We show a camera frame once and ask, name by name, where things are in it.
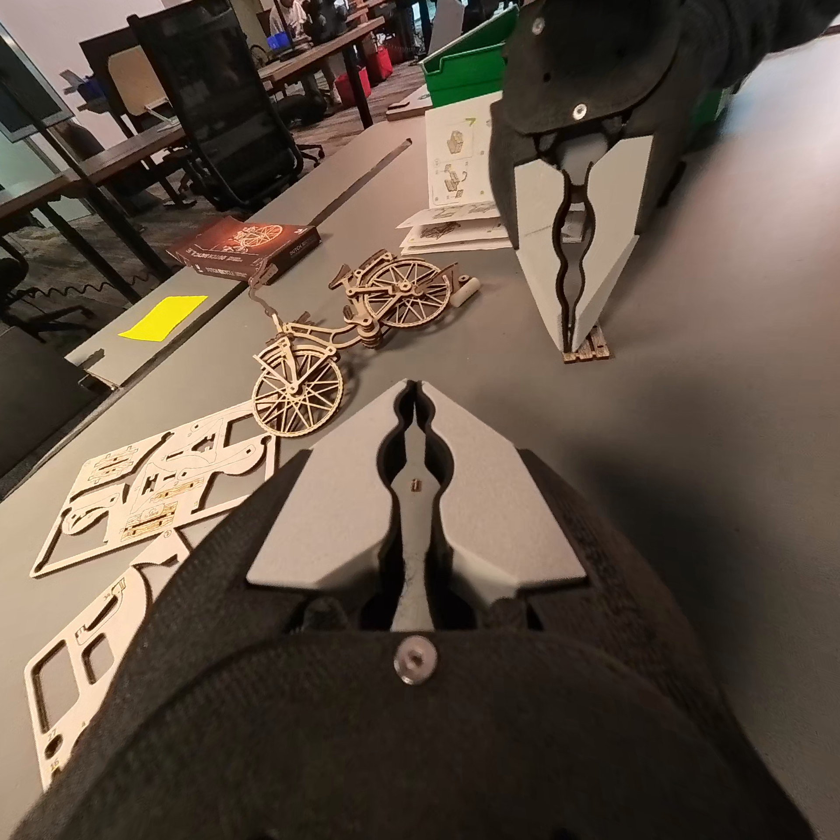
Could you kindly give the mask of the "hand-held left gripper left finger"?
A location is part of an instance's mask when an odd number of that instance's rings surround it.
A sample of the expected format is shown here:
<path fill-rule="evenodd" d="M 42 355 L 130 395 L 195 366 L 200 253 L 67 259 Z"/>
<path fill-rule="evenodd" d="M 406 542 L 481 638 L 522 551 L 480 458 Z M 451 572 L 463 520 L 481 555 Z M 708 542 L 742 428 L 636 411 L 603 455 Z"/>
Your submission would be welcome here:
<path fill-rule="evenodd" d="M 301 452 L 247 582 L 330 595 L 364 629 L 392 629 L 405 582 L 400 502 L 417 384 L 401 380 Z"/>

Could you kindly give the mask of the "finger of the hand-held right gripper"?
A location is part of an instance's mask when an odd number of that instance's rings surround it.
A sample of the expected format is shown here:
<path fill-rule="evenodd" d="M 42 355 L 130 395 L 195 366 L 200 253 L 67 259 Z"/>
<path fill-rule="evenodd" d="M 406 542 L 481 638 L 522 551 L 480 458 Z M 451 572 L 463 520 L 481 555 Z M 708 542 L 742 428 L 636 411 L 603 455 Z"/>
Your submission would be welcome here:
<path fill-rule="evenodd" d="M 565 281 L 571 261 L 562 241 L 571 206 L 570 178 L 541 159 L 520 164 L 514 177 L 518 260 L 549 336 L 558 350 L 570 353 L 573 304 Z"/>
<path fill-rule="evenodd" d="M 594 227 L 581 259 L 583 287 L 574 306 L 572 351 L 594 328 L 638 241 L 637 218 L 653 141 L 651 134 L 619 140 L 587 175 Z"/>

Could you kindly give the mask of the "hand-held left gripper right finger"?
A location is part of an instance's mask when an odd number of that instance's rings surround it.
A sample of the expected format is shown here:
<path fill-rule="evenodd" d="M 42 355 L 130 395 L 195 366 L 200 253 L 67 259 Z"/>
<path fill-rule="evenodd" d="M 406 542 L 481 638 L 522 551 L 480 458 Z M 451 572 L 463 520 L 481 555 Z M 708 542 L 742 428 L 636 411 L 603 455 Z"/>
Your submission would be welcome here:
<path fill-rule="evenodd" d="M 442 445 L 437 504 L 457 593 L 474 607 L 585 581 L 515 445 L 437 387 L 417 386 L 429 444 Z"/>

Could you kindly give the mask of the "small slatted wooden plate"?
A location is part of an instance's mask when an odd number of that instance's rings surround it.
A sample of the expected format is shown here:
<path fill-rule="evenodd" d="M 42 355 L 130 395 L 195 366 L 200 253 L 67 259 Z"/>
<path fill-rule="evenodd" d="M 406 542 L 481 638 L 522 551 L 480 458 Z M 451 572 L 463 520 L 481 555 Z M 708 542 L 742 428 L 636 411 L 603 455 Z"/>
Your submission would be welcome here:
<path fill-rule="evenodd" d="M 568 353 L 563 352 L 562 356 L 564 364 L 578 364 L 589 361 L 607 361 L 613 357 L 613 353 L 607 345 L 601 324 L 596 322 L 578 349 Z"/>

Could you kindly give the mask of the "person's right forearm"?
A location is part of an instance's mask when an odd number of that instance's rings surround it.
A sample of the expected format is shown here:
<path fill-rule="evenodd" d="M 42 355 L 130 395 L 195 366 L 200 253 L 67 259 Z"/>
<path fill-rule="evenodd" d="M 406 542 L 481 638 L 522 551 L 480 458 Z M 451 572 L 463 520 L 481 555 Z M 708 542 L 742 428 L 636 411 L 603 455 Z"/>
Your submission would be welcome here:
<path fill-rule="evenodd" d="M 686 1 L 680 18 L 703 88 L 726 88 L 767 55 L 820 36 L 838 1 Z"/>

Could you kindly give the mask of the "wooden sheet with remaining parts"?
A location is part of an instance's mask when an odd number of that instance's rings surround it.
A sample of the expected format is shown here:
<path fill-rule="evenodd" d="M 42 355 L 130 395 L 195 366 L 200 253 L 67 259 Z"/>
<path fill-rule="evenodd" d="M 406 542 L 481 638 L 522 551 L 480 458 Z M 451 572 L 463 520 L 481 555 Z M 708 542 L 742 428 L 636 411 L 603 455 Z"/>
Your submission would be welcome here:
<path fill-rule="evenodd" d="M 29 577 L 170 537 L 235 508 L 246 496 L 207 503 L 217 479 L 257 476 L 263 483 L 278 468 L 278 439 L 271 433 L 260 429 L 232 439 L 236 425 L 254 422 L 243 402 L 86 460 Z"/>

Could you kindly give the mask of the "mostly empty wooden parts sheet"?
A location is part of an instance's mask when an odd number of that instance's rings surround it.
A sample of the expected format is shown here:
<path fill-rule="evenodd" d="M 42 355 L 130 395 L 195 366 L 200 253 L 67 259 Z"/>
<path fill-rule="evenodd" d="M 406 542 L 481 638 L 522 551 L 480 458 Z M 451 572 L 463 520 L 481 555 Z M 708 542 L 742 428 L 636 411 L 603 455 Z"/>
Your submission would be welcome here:
<path fill-rule="evenodd" d="M 178 531 L 165 531 L 27 662 L 24 685 L 44 791 L 67 766 L 156 596 L 191 551 Z M 64 710 L 50 710 L 45 671 L 63 660 L 74 690 Z"/>

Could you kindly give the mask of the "wooden bicycle model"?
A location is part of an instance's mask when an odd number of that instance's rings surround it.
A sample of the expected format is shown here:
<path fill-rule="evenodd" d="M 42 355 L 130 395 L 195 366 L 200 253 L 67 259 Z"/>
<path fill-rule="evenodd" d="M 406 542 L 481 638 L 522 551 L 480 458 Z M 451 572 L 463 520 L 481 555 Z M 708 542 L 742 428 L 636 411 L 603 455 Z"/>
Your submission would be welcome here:
<path fill-rule="evenodd" d="M 308 312 L 297 320 L 248 291 L 272 321 L 276 335 L 255 355 L 259 377 L 251 395 L 257 424 L 279 438 L 300 438 L 324 427 L 339 411 L 344 392 L 341 353 L 380 347 L 393 331 L 425 328 L 450 306 L 466 276 L 456 263 L 438 267 L 382 249 L 361 267 L 342 266 L 329 289 L 344 294 L 343 323 L 324 327 Z"/>

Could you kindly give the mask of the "dark red model kit box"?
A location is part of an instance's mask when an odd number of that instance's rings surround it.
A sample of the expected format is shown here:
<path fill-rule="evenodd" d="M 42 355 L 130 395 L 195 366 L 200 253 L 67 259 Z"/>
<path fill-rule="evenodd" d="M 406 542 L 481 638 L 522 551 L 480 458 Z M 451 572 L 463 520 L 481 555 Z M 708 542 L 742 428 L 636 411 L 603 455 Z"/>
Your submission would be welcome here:
<path fill-rule="evenodd" d="M 166 250 L 205 277 L 271 283 L 320 246 L 313 226 L 240 222 L 224 216 Z"/>

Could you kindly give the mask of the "open instruction booklet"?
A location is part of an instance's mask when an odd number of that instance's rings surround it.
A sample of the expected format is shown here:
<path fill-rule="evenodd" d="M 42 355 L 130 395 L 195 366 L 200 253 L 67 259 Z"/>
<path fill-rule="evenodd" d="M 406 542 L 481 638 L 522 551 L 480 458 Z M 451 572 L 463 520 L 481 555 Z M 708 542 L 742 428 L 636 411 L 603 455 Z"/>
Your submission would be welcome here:
<path fill-rule="evenodd" d="M 428 207 L 492 202 L 490 107 L 501 92 L 425 112 Z"/>

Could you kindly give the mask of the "green plastic bin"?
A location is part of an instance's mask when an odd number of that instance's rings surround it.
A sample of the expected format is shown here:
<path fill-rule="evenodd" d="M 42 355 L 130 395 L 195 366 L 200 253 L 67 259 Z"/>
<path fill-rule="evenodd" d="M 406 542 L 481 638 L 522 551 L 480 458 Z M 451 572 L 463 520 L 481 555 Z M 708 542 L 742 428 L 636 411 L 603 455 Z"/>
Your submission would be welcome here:
<path fill-rule="evenodd" d="M 677 68 L 682 2 L 530 2 L 423 62 L 434 107 L 501 92 L 500 120 L 537 138 L 624 123 Z"/>

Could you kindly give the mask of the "brown flat board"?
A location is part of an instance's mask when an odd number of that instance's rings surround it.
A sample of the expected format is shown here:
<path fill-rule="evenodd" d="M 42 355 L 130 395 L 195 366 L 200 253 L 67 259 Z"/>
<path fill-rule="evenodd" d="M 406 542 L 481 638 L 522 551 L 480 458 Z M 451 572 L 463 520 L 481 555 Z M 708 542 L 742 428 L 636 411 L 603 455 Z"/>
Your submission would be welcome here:
<path fill-rule="evenodd" d="M 387 122 L 402 121 L 423 116 L 425 112 L 433 107 L 431 95 L 425 86 L 413 91 L 403 100 L 396 101 L 385 111 Z"/>

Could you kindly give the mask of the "yellow sticky note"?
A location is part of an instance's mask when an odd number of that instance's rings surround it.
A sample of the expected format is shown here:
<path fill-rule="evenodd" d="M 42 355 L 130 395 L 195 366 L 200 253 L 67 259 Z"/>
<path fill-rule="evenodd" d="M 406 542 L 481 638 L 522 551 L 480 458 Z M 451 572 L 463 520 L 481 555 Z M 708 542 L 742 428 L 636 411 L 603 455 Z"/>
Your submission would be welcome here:
<path fill-rule="evenodd" d="M 206 299 L 206 296 L 166 297 L 130 329 L 121 332 L 119 336 L 127 340 L 163 342 Z"/>

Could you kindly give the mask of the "dark wooden office desk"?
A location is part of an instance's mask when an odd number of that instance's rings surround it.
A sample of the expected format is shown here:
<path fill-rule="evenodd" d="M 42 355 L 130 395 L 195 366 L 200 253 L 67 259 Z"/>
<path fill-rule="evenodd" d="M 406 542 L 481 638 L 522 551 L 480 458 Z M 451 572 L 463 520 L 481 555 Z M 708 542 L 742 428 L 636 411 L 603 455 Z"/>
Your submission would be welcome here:
<path fill-rule="evenodd" d="M 183 168 L 182 158 L 172 152 L 157 164 L 152 160 L 154 154 L 180 149 L 185 143 L 186 132 L 180 124 L 161 123 L 93 155 L 80 164 L 80 169 L 92 184 L 99 186 L 139 166 L 142 189 L 163 185 L 170 174 Z"/>
<path fill-rule="evenodd" d="M 36 185 L 2 187 L 1 191 L 1 236 L 2 248 L 15 258 L 23 258 L 23 254 L 15 247 L 6 243 L 6 237 L 15 231 L 26 227 L 34 212 L 41 213 L 66 242 L 78 252 L 82 258 L 86 253 L 82 246 L 86 240 L 51 208 L 62 198 L 62 186 L 65 183 L 63 175 L 55 175 L 47 182 Z"/>
<path fill-rule="evenodd" d="M 372 21 L 354 28 L 327 43 L 304 51 L 299 56 L 288 60 L 273 61 L 258 69 L 260 81 L 269 90 L 281 83 L 293 82 L 298 77 L 315 71 L 316 65 L 321 61 L 333 55 L 341 54 L 353 92 L 354 106 L 360 115 L 363 129 L 367 130 L 374 124 L 374 121 L 367 101 L 368 97 L 364 93 L 359 62 L 355 58 L 354 49 L 368 35 L 373 34 L 384 25 L 384 18 L 376 17 Z"/>

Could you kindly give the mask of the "black flat panel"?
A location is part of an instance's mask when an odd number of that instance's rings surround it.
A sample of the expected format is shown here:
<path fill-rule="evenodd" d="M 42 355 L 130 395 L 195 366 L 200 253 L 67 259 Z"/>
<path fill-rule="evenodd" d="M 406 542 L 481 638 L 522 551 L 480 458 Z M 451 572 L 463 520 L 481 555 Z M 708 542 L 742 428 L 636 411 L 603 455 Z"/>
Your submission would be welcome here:
<path fill-rule="evenodd" d="M 26 332 L 2 327 L 2 476 L 93 401 L 81 377 L 74 364 Z"/>

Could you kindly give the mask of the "black mesh office chair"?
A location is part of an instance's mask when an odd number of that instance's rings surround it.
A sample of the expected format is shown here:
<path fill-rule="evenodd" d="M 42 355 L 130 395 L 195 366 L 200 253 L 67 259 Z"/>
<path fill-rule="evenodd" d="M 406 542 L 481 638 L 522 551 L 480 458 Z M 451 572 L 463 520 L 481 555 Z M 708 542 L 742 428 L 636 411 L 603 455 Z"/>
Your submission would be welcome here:
<path fill-rule="evenodd" d="M 127 24 L 181 122 L 194 183 L 218 211 L 252 214 L 299 179 L 302 154 L 229 2 L 180 3 Z"/>

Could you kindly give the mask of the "tan backed black chair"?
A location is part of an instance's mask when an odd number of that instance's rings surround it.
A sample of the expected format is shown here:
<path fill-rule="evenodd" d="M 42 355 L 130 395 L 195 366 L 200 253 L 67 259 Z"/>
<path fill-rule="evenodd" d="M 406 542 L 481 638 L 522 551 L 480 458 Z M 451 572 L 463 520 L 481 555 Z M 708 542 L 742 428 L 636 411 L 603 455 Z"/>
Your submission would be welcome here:
<path fill-rule="evenodd" d="M 131 123 L 139 132 L 152 125 L 152 111 L 166 106 L 168 99 L 132 29 L 82 40 L 79 48 L 91 70 L 91 84 L 120 128 L 128 132 Z"/>

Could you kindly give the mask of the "grey framed sign stand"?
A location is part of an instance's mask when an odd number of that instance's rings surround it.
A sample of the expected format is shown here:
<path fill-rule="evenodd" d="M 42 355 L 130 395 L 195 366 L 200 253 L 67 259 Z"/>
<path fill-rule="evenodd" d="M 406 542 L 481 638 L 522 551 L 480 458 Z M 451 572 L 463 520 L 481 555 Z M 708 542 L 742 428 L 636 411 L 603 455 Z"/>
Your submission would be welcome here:
<path fill-rule="evenodd" d="M 89 203 L 155 279 L 168 280 L 173 269 L 144 240 L 123 211 L 83 174 L 81 163 L 51 132 L 58 124 L 72 119 L 67 104 L 5 27 L 1 27 L 1 43 L 3 137 L 15 143 L 40 135 L 69 165 L 70 173 L 59 177 L 61 185 L 69 187 L 69 195 Z"/>

